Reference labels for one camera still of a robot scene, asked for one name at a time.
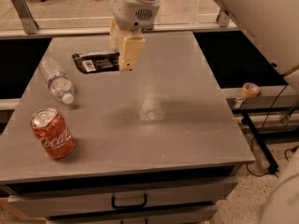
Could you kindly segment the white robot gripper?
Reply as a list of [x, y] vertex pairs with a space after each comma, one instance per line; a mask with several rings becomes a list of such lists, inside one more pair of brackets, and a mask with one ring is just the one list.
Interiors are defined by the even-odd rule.
[[153, 28], [159, 7], [160, 0], [111, 0], [113, 19], [110, 20], [109, 45], [112, 51], [120, 52], [121, 71], [135, 67], [145, 46], [140, 29]]

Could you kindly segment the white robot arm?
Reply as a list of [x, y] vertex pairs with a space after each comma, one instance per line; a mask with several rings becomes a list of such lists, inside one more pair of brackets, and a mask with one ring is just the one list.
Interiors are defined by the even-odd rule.
[[[294, 91], [299, 86], [299, 0], [214, 0]], [[144, 47], [160, 0], [111, 0], [110, 47], [130, 70]], [[299, 153], [296, 152], [261, 214], [259, 224], [299, 224]]]

